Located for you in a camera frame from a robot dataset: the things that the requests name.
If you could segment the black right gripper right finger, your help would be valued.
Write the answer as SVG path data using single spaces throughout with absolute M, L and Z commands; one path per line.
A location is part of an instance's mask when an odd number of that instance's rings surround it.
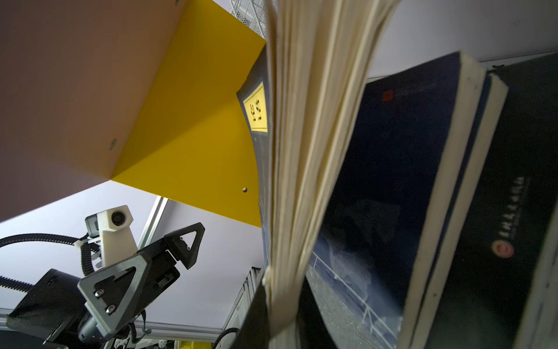
M 296 318 L 299 348 L 337 349 L 321 316 L 318 304 L 307 279 L 302 285 L 299 309 Z

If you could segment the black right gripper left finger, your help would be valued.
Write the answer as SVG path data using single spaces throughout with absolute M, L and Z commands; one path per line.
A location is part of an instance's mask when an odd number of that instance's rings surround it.
M 270 342 L 270 323 L 267 310 L 265 287 L 260 283 L 231 348 L 268 349 Z

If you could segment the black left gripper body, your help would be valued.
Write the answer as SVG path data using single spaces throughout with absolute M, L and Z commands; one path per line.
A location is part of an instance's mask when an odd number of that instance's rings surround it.
M 180 276 L 173 257 L 151 257 L 151 260 L 145 290 L 149 299 L 147 307 Z M 40 338 L 47 345 L 104 345 L 113 339 L 139 342 L 143 336 L 137 332 L 135 321 L 139 316 L 146 316 L 146 308 L 114 336 L 102 336 L 78 290 L 80 280 L 59 270 L 49 270 L 7 315 L 7 327 Z

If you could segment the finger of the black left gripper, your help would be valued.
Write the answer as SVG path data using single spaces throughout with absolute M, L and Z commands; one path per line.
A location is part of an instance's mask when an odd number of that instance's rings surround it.
M 176 261 L 180 261 L 187 270 L 190 270 L 197 262 L 199 248 L 205 228 L 201 222 L 178 229 L 164 236 L 163 240 L 167 249 Z M 188 244 L 183 236 L 194 233 L 194 240 Z
M 78 282 L 100 335 L 114 336 L 147 307 L 152 264 L 150 257 L 139 253 Z

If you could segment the dark blue book top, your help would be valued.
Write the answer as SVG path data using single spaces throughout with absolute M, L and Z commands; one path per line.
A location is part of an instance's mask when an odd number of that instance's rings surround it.
M 485 69 L 454 52 L 366 84 L 310 269 L 396 348 L 459 192 Z

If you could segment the dark book white characters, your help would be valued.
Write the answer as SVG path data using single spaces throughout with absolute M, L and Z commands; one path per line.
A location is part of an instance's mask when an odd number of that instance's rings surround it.
M 427 348 L 534 348 L 557 314 L 557 55 L 509 88 Z

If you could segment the dark blue book under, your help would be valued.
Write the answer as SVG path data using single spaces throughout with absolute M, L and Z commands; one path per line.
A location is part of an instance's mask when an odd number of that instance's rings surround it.
M 396 1 L 267 1 L 237 97 L 257 159 L 269 348 L 299 348 L 306 271 Z

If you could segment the blue book landscape cover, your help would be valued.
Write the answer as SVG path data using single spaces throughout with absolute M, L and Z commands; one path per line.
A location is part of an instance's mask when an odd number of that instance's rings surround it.
M 461 182 L 457 197 L 450 205 L 451 216 L 444 222 L 443 236 L 435 255 L 432 274 L 422 299 L 416 325 L 412 331 L 411 348 L 424 348 L 427 343 L 507 92 L 508 87 L 500 78 L 495 74 L 486 75 L 477 115 L 466 147 L 464 157 L 466 167 L 460 171 Z

